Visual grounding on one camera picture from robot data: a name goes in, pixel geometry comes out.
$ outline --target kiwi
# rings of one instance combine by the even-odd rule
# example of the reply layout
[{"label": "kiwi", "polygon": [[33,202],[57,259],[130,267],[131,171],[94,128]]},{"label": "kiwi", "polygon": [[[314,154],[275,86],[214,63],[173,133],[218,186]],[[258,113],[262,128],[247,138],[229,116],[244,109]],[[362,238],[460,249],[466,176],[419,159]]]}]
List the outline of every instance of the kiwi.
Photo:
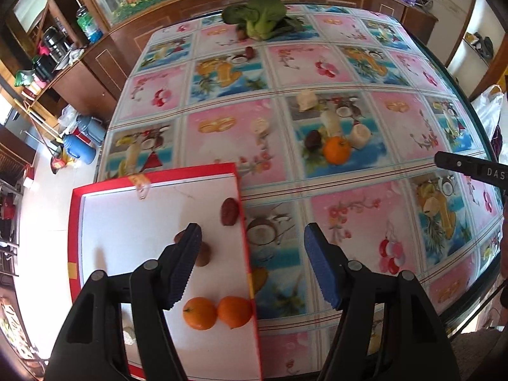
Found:
[{"label": "kiwi", "polygon": [[[175,243],[178,243],[180,239],[182,239],[184,232],[185,231],[180,231],[175,235],[173,238]],[[206,242],[201,242],[201,246],[199,248],[199,252],[197,253],[196,262],[194,262],[194,265],[198,267],[208,265],[210,263],[211,252],[212,250],[210,245],[208,245]]]}]

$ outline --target blue thermos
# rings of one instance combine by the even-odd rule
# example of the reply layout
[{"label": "blue thermos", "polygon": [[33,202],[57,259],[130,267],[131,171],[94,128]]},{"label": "blue thermos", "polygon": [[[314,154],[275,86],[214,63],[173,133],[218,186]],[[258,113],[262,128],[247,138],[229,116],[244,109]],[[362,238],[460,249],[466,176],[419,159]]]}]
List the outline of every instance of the blue thermos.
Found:
[{"label": "blue thermos", "polygon": [[79,131],[100,147],[106,137],[106,130],[101,126],[100,120],[95,117],[79,115],[76,121]]},{"label": "blue thermos", "polygon": [[90,164],[95,159],[96,150],[88,146],[76,135],[66,135],[63,138],[63,147],[70,157]]}]

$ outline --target green vegetable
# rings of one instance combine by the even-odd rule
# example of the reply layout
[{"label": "green vegetable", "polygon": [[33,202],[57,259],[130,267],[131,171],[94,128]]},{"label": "green vegetable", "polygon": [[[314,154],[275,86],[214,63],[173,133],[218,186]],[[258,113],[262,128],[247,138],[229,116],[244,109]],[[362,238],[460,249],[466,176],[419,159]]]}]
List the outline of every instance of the green vegetable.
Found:
[{"label": "green vegetable", "polygon": [[248,0],[247,4],[235,4],[222,12],[225,24],[236,24],[254,40],[269,38],[295,31],[303,31],[303,23],[286,16],[281,0]]}]

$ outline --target floor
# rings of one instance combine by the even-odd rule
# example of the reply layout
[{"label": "floor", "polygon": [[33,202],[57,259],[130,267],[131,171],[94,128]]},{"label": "floor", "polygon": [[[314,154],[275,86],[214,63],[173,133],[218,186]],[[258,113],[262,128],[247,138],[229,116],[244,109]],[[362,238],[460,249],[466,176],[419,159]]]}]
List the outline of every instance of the floor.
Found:
[{"label": "floor", "polygon": [[72,305],[67,273],[67,228],[72,190],[93,182],[96,160],[54,175],[50,154],[37,150],[35,179],[20,212],[16,293],[23,321],[40,357],[48,358]]}]

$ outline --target wooden cabinet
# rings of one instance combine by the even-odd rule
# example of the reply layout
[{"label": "wooden cabinet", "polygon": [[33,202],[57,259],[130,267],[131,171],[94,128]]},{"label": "wooden cabinet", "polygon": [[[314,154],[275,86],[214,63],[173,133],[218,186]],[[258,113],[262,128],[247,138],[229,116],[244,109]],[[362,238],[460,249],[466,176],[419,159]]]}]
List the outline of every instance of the wooden cabinet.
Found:
[{"label": "wooden cabinet", "polygon": [[406,7],[402,16],[402,25],[413,35],[415,35],[423,44],[427,44],[430,34],[434,30],[434,25],[438,19],[431,14],[427,14],[416,7]]},{"label": "wooden cabinet", "polygon": [[402,20],[406,5],[400,0],[372,0],[369,10]]},{"label": "wooden cabinet", "polygon": [[88,49],[82,61],[111,95],[119,100],[132,67],[129,67],[111,36],[104,37],[98,44]]},{"label": "wooden cabinet", "polygon": [[111,120],[116,100],[82,61],[57,78],[53,88],[80,114]]},{"label": "wooden cabinet", "polygon": [[[203,13],[221,10],[246,0],[167,0],[129,18],[87,50],[54,89],[80,113],[108,120],[113,115],[126,80],[150,36],[158,29]],[[319,3],[363,8],[397,18],[426,43],[436,18],[400,0],[282,0],[291,3]]]}]

